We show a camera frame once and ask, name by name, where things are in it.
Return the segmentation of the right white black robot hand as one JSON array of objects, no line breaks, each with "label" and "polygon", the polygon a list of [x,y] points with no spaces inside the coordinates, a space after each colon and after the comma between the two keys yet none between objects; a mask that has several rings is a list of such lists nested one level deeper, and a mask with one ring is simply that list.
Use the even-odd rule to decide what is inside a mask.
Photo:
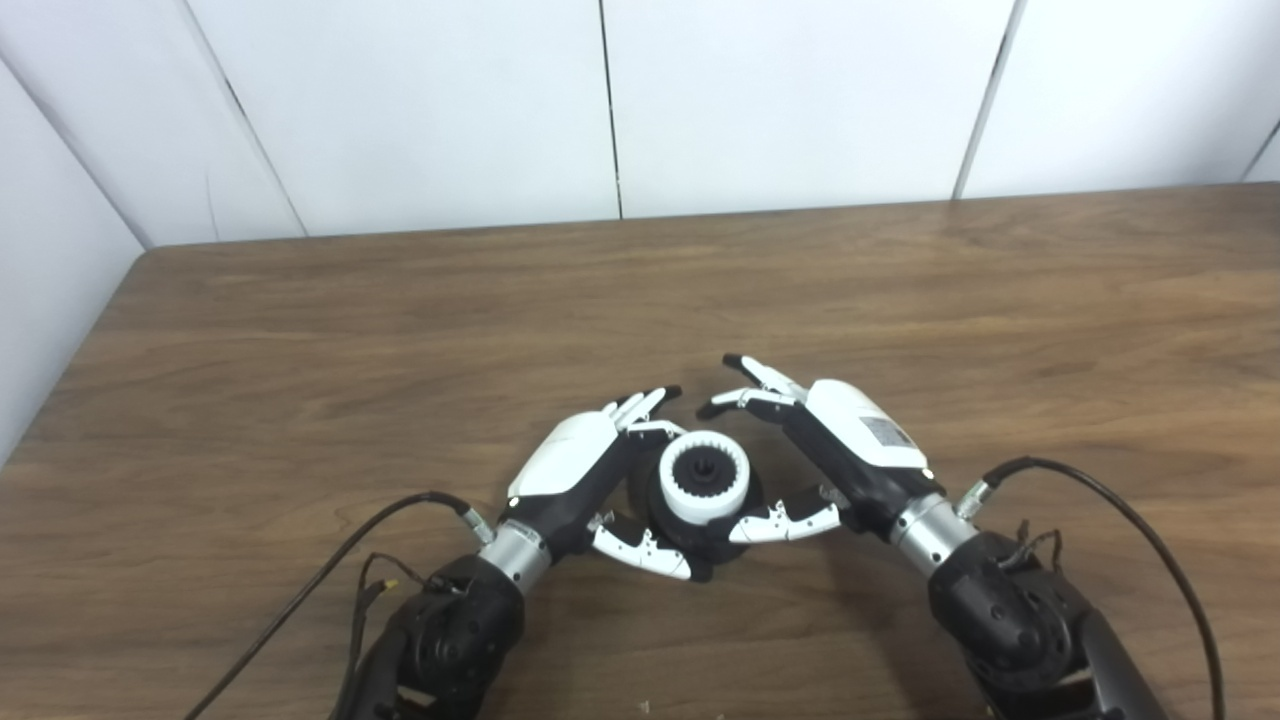
[{"label": "right white black robot hand", "polygon": [[836,527],[891,542],[918,500],[943,493],[910,436],[859,388],[831,378],[801,386],[746,355],[727,354],[723,364],[751,386],[712,396],[698,419],[744,410],[776,424],[826,479],[753,509],[732,527],[714,521],[716,533],[731,543],[790,542]]}]

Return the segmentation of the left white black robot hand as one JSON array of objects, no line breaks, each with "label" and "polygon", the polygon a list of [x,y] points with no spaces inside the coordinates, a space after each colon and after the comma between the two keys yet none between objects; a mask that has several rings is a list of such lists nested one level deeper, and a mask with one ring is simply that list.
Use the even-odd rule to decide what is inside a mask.
[{"label": "left white black robot hand", "polygon": [[522,593],[566,556],[588,550],[659,577],[708,583],[710,564],[605,507],[640,460],[685,434],[654,416],[681,393],[678,386],[660,386],[562,420],[511,482],[481,559]]}]

